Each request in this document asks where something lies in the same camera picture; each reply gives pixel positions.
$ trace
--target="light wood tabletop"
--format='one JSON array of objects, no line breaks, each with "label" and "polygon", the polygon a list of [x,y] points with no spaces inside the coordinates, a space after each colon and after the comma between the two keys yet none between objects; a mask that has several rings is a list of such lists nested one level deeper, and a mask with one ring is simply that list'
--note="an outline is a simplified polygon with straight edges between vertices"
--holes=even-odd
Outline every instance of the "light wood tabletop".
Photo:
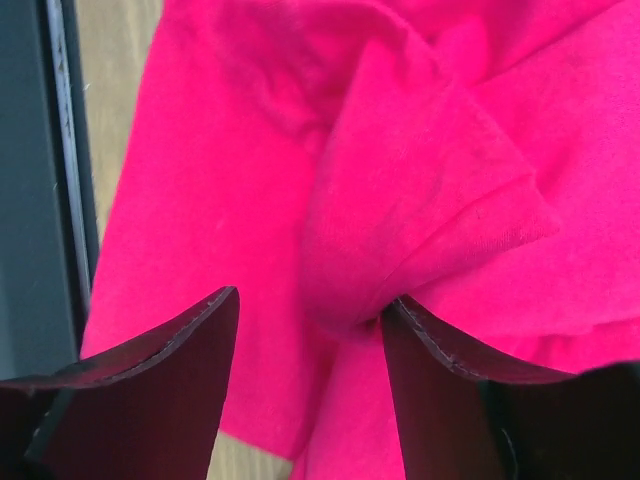
[{"label": "light wood tabletop", "polygon": [[[162,0],[76,0],[101,237],[122,168],[140,76],[161,10]],[[213,451],[209,479],[283,480],[290,470],[288,462],[221,434]]]}]

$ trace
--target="garment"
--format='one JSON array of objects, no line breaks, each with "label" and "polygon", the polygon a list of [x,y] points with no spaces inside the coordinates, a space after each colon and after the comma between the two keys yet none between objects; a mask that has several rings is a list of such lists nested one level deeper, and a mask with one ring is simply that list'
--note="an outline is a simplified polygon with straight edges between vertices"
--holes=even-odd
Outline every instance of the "garment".
[{"label": "garment", "polygon": [[222,429],[299,479],[402,478],[398,295],[562,371],[640,358],[639,40],[632,0],[168,0],[83,355],[237,286]]}]

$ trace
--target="bright pink fabric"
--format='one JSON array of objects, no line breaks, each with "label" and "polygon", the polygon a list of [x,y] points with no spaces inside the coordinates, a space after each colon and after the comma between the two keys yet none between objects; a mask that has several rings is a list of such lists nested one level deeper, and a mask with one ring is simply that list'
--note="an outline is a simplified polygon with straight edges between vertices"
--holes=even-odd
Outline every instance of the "bright pink fabric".
[{"label": "bright pink fabric", "polygon": [[639,5],[167,1],[83,355],[236,285],[222,428],[296,480],[402,478],[397,295],[541,365],[640,358]]}]

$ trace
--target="wooden table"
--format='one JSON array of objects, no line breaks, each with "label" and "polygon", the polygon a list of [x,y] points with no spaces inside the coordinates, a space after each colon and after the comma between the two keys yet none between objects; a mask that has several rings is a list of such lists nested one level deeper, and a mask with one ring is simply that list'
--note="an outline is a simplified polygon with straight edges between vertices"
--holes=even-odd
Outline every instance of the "wooden table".
[{"label": "wooden table", "polygon": [[[100,236],[109,217],[140,75],[162,0],[76,0]],[[210,479],[281,480],[290,465],[220,435]]]}]

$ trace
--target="fabric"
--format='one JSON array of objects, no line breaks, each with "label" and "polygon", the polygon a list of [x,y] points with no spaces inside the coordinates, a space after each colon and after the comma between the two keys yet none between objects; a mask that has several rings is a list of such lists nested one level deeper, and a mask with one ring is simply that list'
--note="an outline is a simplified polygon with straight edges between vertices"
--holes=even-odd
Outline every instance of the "fabric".
[{"label": "fabric", "polygon": [[237,286],[222,429],[296,479],[402,478],[398,295],[562,371],[640,358],[639,45],[635,0],[167,0],[83,355]]}]

